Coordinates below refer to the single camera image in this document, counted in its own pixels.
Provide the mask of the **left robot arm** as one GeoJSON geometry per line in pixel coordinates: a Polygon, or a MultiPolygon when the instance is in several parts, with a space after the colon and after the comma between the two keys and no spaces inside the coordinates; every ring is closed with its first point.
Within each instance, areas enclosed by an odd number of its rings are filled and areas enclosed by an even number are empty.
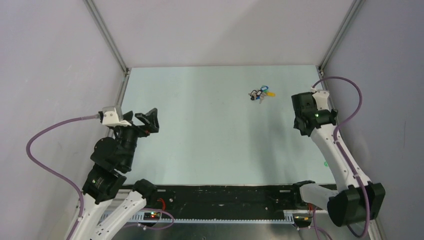
{"type": "Polygon", "coordinates": [[[158,202],[157,187],[140,179],[121,204],[101,220],[124,185],[125,174],[132,170],[138,140],[158,133],[160,125],[157,108],[147,113],[122,113],[120,106],[108,106],[96,117],[113,136],[101,138],[93,148],[90,159],[94,165],[82,187],[76,225],[69,228],[68,240],[111,240],[134,214],[158,202]]]}

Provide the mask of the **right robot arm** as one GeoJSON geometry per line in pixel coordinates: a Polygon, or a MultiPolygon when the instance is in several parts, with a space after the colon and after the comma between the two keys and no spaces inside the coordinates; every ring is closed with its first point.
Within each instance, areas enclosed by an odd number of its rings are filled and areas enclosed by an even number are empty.
{"type": "Polygon", "coordinates": [[[385,188],[381,183],[372,183],[335,132],[338,111],[329,107],[328,98],[329,92],[325,90],[291,96],[294,128],[319,148],[336,189],[330,190],[311,180],[297,182],[290,202],[297,209],[312,204],[327,211],[337,227],[375,220],[386,195],[385,188]]]}

